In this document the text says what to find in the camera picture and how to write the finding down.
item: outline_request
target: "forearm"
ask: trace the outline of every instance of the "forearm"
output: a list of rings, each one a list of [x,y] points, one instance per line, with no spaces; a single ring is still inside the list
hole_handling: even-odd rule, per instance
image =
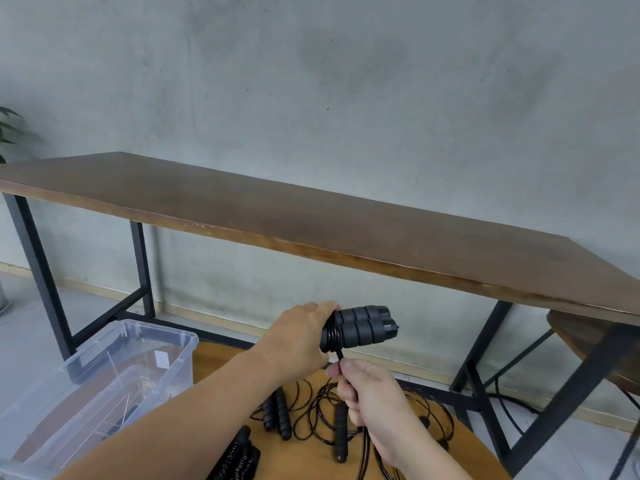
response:
[[[257,352],[218,371],[101,443],[56,480],[203,479],[278,375]]]
[[[404,435],[399,468],[407,480],[471,480],[468,473],[420,425]]]

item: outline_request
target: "gray tile floor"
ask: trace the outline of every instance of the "gray tile floor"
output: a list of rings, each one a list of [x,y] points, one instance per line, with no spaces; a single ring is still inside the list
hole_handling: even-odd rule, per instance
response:
[[[0,281],[12,306],[0,315],[0,412],[4,411],[27,393],[48,371],[62,362],[49,326],[44,307],[35,284],[27,278],[0,273]],[[77,332],[94,318],[107,311],[115,302],[107,298],[82,292],[60,289],[60,296],[71,326]],[[216,333],[224,333],[239,339],[255,341],[252,336],[228,331],[213,325],[193,322],[174,315],[160,315],[160,319],[198,326]],[[426,383],[434,387],[445,386],[421,379],[402,378]],[[521,428],[531,424],[534,416],[518,406],[508,405]],[[496,405],[496,412],[511,444],[518,433]],[[483,421],[471,413],[474,431],[493,450]],[[597,426],[578,419],[570,419],[560,428],[533,460],[518,475],[518,480],[562,479],[603,480],[609,478],[628,433]],[[640,479],[640,449],[636,449],[621,479]]]

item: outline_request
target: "concrete wall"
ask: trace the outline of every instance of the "concrete wall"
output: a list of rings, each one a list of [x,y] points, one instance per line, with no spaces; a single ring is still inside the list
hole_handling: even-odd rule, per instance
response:
[[[560,233],[640,277],[640,0],[0,0],[9,159],[123,150]],[[137,286],[128,223],[37,203],[59,275]],[[0,206],[0,261],[26,261]],[[493,302],[166,230],[169,303],[262,327],[295,303],[388,305],[370,352],[459,366]],[[517,306],[483,364],[544,332]],[[505,386],[549,395],[555,337]],[[588,406],[635,418],[603,384]]]

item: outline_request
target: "hand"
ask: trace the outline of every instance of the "hand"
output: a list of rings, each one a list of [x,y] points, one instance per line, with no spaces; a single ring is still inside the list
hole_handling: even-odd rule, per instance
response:
[[[351,421],[369,428],[380,456],[389,464],[403,469],[411,450],[407,442],[430,439],[400,385],[384,367],[345,358],[332,363],[327,375],[340,377],[338,395],[347,403]]]
[[[284,312],[251,350],[272,364],[279,385],[297,381],[328,361],[320,350],[322,329],[340,306],[334,301],[307,303]]]

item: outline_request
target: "plastic bin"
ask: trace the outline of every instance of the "plastic bin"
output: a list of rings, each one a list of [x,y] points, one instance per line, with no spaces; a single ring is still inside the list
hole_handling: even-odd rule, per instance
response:
[[[0,479],[46,480],[193,385],[196,334],[112,322],[0,417]]]

